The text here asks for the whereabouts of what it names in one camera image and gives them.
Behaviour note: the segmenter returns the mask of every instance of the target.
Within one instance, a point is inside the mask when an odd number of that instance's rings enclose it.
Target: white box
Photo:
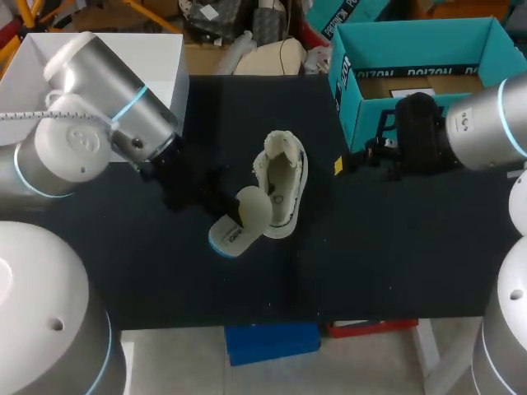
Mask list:
[[[0,81],[0,112],[45,109],[51,87],[43,77],[48,60],[78,33],[32,33],[26,36]],[[98,35],[184,121],[189,75],[182,35],[99,33]],[[2,121],[0,145],[22,140],[38,121]],[[124,161],[113,154],[112,161]]]

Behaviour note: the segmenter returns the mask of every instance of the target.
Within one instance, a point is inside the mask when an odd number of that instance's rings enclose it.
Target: white table leg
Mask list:
[[[124,360],[126,360],[126,384],[124,385],[124,395],[130,395],[130,385],[132,384],[133,367],[133,342],[122,342]]]
[[[422,377],[426,378],[439,364],[439,351],[437,350],[436,338],[431,329],[429,319],[420,319],[419,325],[412,328],[413,341],[421,366]]]
[[[413,336],[426,395],[446,395],[470,367],[480,324],[481,318],[467,318],[458,336],[440,358],[430,320],[419,320],[419,325],[413,330]]]

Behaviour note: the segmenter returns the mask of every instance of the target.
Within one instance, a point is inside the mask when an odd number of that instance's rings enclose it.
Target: red crate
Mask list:
[[[403,331],[404,329],[416,327],[418,324],[418,319],[381,321],[380,323],[374,323],[372,325],[361,323],[358,325],[348,325],[346,327],[334,327],[332,324],[328,324],[328,333],[334,338],[364,336],[373,333]]]

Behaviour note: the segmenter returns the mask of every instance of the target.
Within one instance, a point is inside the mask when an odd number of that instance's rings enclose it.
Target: plastic bag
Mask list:
[[[316,47],[307,52],[305,74],[327,74],[331,66],[331,47]]]
[[[238,37],[231,45],[220,64],[217,66],[217,76],[228,76],[232,74],[242,56],[256,49],[256,41],[253,40],[253,34],[246,30],[243,35]]]

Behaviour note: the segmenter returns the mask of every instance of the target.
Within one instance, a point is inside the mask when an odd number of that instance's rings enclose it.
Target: yellow label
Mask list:
[[[342,173],[344,170],[343,158],[340,156],[335,162],[335,175]]]

